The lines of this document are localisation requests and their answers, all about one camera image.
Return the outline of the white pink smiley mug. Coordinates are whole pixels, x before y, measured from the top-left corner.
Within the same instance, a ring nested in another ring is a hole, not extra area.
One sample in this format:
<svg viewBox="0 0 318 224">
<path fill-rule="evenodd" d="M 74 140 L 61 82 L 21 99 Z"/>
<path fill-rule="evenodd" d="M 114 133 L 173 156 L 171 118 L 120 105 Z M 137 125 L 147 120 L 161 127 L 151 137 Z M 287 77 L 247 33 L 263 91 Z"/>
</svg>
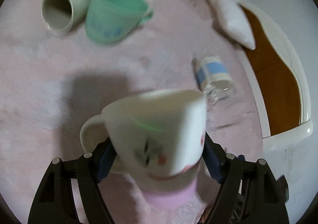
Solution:
<svg viewBox="0 0 318 224">
<path fill-rule="evenodd" d="M 207 102 L 193 89 L 164 89 L 119 99 L 82 126 L 85 151 L 97 144 L 87 130 L 103 125 L 124 169 L 145 200 L 179 207 L 196 192 L 205 140 Z"/>
</svg>

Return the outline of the clear glass blue-band cup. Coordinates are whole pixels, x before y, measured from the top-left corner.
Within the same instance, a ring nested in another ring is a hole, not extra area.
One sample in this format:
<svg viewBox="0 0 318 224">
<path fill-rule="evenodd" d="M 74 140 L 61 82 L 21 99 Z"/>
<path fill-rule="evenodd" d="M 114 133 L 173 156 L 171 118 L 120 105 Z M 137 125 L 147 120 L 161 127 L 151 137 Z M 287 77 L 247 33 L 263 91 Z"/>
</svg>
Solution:
<svg viewBox="0 0 318 224">
<path fill-rule="evenodd" d="M 235 85 L 221 58 L 205 54 L 192 61 L 198 87 L 210 105 L 221 105 L 233 98 Z"/>
</svg>

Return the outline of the green plastic cup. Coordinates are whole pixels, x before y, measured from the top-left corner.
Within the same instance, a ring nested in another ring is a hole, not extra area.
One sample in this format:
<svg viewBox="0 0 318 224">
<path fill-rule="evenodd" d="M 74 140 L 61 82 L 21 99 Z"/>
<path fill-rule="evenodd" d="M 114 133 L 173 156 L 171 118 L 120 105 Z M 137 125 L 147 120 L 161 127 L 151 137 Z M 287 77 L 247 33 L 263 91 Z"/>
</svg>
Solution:
<svg viewBox="0 0 318 224">
<path fill-rule="evenodd" d="M 153 16 L 146 0 L 91 0 L 85 20 L 86 35 L 100 44 L 115 43 Z"/>
</svg>

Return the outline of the white wooden headboard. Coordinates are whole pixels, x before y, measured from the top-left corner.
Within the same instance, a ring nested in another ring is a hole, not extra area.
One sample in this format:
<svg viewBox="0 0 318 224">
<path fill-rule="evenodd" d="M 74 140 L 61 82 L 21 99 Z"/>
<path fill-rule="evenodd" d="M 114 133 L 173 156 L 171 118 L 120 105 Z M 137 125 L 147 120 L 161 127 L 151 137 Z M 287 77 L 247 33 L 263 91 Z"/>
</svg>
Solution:
<svg viewBox="0 0 318 224">
<path fill-rule="evenodd" d="M 239 59 L 257 106 L 263 151 L 278 150 L 313 132 L 307 78 L 300 58 L 281 27 L 248 0 L 237 0 L 246 15 L 256 48 Z"/>
</svg>

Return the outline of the pink floral bed sheet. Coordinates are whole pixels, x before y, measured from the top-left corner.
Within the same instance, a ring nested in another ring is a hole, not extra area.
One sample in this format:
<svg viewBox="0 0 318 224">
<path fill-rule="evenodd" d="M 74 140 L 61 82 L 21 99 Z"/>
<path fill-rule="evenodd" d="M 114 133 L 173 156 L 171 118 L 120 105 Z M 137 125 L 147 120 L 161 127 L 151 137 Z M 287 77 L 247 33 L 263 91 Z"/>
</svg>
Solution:
<svg viewBox="0 0 318 224">
<path fill-rule="evenodd" d="M 238 60 L 241 48 L 218 33 L 206 0 L 154 0 L 154 18 L 112 46 L 91 42 L 83 25 L 64 37 L 46 29 L 42 0 L 1 6 L 1 194 L 26 223 L 54 157 L 78 158 L 82 125 L 127 95 L 197 87 L 191 61 L 217 53 L 235 97 L 209 110 L 207 131 L 227 152 L 258 159 L 262 135 L 254 98 Z"/>
</svg>

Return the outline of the white pillow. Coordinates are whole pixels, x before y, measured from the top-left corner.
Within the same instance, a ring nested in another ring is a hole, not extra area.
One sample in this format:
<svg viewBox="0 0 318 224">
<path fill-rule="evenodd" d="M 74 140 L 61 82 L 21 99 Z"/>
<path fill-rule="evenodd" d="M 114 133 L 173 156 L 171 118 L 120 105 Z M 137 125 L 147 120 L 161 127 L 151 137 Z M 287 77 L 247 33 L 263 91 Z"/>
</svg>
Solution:
<svg viewBox="0 0 318 224">
<path fill-rule="evenodd" d="M 223 32 L 247 49 L 254 50 L 255 38 L 250 23 L 235 0 L 207 0 Z"/>
</svg>

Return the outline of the grey white ceramic mug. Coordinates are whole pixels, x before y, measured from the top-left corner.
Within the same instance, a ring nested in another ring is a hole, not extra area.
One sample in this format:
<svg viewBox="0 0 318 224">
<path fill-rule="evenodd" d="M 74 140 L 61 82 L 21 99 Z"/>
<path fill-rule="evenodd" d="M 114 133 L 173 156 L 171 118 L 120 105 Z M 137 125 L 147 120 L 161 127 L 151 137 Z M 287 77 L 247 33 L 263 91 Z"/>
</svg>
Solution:
<svg viewBox="0 0 318 224">
<path fill-rule="evenodd" d="M 43 21 L 52 34 L 64 36 L 85 19 L 90 3 L 91 0 L 43 0 Z"/>
</svg>

